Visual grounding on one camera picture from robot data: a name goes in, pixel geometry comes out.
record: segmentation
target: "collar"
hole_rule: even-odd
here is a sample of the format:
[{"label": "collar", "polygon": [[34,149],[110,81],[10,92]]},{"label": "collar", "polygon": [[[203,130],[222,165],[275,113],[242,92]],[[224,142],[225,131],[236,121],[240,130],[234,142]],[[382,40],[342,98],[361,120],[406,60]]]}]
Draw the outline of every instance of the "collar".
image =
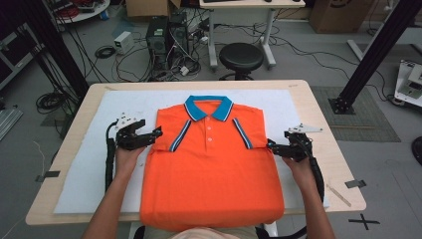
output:
[{"label": "collar", "polygon": [[217,110],[211,115],[214,119],[225,121],[227,117],[230,114],[230,110],[232,109],[233,103],[230,101],[227,97],[215,97],[215,96],[190,96],[186,102],[185,102],[185,108],[187,113],[190,115],[190,117],[195,120],[202,120],[204,119],[207,114],[202,112],[201,109],[199,109],[195,105],[195,101],[221,101],[220,106],[217,108]]}]

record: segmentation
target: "stool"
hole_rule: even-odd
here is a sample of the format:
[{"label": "stool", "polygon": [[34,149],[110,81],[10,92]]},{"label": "stool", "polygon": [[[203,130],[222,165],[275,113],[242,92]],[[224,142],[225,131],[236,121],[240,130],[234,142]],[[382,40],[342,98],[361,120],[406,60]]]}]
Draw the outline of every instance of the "stool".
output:
[{"label": "stool", "polygon": [[232,43],[220,51],[220,62],[235,73],[227,74],[220,78],[226,81],[227,77],[235,76],[235,80],[254,80],[249,74],[261,67],[264,55],[255,46],[247,43]]}]

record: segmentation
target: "white board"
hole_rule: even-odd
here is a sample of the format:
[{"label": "white board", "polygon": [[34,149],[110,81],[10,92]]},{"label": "white board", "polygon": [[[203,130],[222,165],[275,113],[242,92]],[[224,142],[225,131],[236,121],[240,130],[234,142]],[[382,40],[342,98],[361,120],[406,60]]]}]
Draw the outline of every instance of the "white board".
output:
[{"label": "white board", "polygon": [[[85,135],[71,168],[69,169],[55,213],[94,213],[105,193],[106,129],[126,113],[145,119],[146,126],[137,133],[148,133],[155,128],[158,109],[183,104],[189,96],[226,96],[233,103],[255,107],[264,111],[267,137],[287,144],[284,131],[301,121],[287,90],[195,90],[195,91],[109,91]],[[109,135],[115,136],[112,128]],[[143,170],[150,147],[138,159],[124,196],[121,212],[138,212]],[[302,197],[290,169],[275,156],[282,180],[286,208],[304,208]]]}]

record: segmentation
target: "human hand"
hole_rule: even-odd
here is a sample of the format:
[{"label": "human hand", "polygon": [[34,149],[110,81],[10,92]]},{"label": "human hand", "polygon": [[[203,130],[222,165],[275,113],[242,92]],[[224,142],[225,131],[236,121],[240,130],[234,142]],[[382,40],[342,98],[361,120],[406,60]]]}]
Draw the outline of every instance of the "human hand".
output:
[{"label": "human hand", "polygon": [[136,166],[137,158],[145,150],[145,147],[134,150],[126,150],[118,147],[115,150],[115,177],[129,180]]},{"label": "human hand", "polygon": [[308,157],[299,162],[283,157],[283,161],[291,169],[293,178],[302,192],[317,188]]}]

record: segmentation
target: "polo shirt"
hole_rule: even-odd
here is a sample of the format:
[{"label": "polo shirt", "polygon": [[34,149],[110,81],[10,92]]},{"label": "polo shirt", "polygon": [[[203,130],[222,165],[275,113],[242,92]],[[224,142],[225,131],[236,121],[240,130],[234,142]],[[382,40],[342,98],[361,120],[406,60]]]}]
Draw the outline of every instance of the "polo shirt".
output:
[{"label": "polo shirt", "polygon": [[159,137],[147,156],[140,220],[156,228],[238,227],[284,213],[267,149],[262,110],[227,97],[190,96],[158,110]]}]

